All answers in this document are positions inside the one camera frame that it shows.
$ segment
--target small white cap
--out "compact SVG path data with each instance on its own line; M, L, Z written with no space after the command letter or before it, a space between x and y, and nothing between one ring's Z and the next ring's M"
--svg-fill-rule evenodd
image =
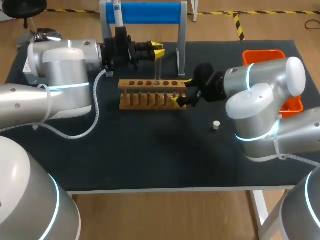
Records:
M220 122L219 121L214 121L213 122L213 129L214 130L218 130L219 127L220 127Z

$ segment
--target yellow black tape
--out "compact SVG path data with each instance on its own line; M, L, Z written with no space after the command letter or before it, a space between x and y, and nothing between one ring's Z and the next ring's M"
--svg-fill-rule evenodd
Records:
M51 13L80 13L80 14L99 14L99 11L74 10L74 9L46 9L45 12ZM198 15L233 15L233 14L320 14L320 11L200 11Z
M233 15L233 14L320 14L320 11L200 11L198 15Z
M240 25L239 14L233 14L233 18L234 18L234 23L235 23L236 29L238 31L240 41L246 40L245 35L244 35L244 31L242 30L242 27Z
M73 9L46 9L45 12L50 13L79 13L79 14L99 14L98 11L91 10L73 10Z

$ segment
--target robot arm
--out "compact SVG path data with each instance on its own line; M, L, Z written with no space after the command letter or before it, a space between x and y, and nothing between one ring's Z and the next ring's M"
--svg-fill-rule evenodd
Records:
M320 108L286 119L279 117L284 103L305 90L305 69L296 57L226 72L215 72L210 64L202 64L185 85L196 90L187 98L177 98L180 106L196 106L200 98L207 102L228 100L226 112L233 120L236 137L253 161L320 149Z
M5 84L0 87L0 129L46 119L74 118L92 109L85 55L76 48L48 50L42 57L47 89Z
M114 71L119 67L133 65L138 68L139 61L155 61L165 54L160 43L134 42L127 34L126 27L116 27L115 37L106 38L104 43L97 43L94 39L62 40L37 42L29 45L28 61L32 73L40 78L46 77L43 55L48 50L57 48L76 48L84 53L86 70L97 75L102 69Z

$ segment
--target wooden test tube rack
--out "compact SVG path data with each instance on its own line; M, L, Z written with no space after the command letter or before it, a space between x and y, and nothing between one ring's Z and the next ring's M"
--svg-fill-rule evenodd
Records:
M119 80L119 89L123 92L120 99L120 110L185 110L187 106L177 106L172 98L185 97L184 80ZM128 93L146 91L147 93Z

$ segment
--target wooden floor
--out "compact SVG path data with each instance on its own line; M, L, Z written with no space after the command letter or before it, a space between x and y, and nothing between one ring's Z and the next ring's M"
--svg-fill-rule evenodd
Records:
M49 0L51 9L98 10L99 0ZM199 0L199 11L319 10L316 0ZM320 87L320 30L304 25L318 15L241 15L246 40L295 40L317 87ZM200 15L188 19L188 41L238 41L234 20L226 15ZM98 15L42 13L39 28L53 28L65 39L102 40ZM129 25L135 41L176 41L177 26ZM23 22L0 22L0 83L4 83L16 56L15 42ZM268 210L281 191L265 191ZM99 194L76 197L82 217L81 240L254 240L257 226L248 194L237 192ZM274 240L282 239L278 234Z

